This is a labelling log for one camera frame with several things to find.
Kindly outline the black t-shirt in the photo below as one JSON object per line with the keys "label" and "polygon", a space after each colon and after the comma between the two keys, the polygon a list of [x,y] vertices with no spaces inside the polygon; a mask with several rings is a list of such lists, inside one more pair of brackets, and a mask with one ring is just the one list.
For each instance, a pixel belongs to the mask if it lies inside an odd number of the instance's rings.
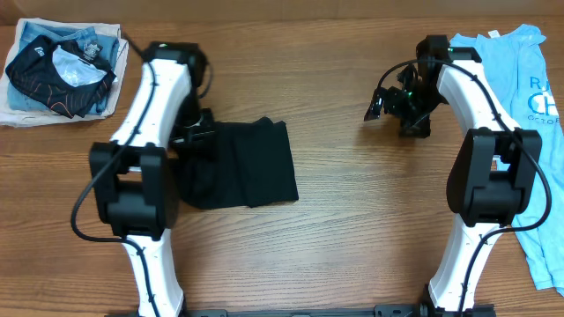
{"label": "black t-shirt", "polygon": [[299,193],[286,123],[218,122],[202,150],[178,154],[180,198],[201,210],[295,202]]}

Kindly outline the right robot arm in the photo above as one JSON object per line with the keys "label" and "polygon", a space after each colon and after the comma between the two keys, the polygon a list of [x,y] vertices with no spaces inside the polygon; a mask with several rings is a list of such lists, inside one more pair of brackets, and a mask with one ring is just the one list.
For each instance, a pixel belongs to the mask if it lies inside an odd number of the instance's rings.
{"label": "right robot arm", "polygon": [[539,166],[542,141],[505,111],[486,81],[475,48],[453,47],[445,35],[428,35],[413,60],[390,68],[398,86],[378,85],[366,121],[391,114],[403,137],[428,137],[430,114],[453,109],[464,140],[450,171],[446,197],[454,213],[439,268],[418,304],[375,307],[378,316],[493,316],[493,305],[478,305],[475,290],[498,238],[515,232],[525,212]]}

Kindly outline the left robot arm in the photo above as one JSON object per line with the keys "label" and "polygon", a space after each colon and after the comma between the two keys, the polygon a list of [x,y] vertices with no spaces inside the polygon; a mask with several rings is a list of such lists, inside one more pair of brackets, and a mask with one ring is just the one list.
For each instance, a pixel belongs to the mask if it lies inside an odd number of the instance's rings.
{"label": "left robot arm", "polygon": [[152,42],[141,51],[142,79],[130,110],[107,143],[93,144],[93,192],[100,221],[123,246],[133,270],[136,316],[185,316],[186,296],[174,268],[172,229],[180,202],[168,149],[212,149],[215,122],[198,91],[212,73],[196,43]]}

